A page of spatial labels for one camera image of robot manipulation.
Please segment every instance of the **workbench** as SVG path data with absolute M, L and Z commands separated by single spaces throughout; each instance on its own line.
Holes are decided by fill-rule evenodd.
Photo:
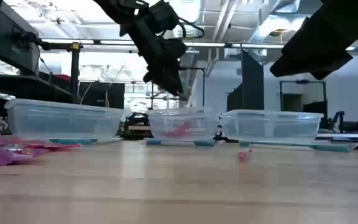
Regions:
M 0 167 L 0 223 L 357 223 L 358 151 L 116 142 Z

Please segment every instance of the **desk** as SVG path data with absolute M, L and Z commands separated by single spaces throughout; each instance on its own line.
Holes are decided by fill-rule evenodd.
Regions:
M 358 224 L 358 152 L 117 142 L 0 167 L 0 223 Z

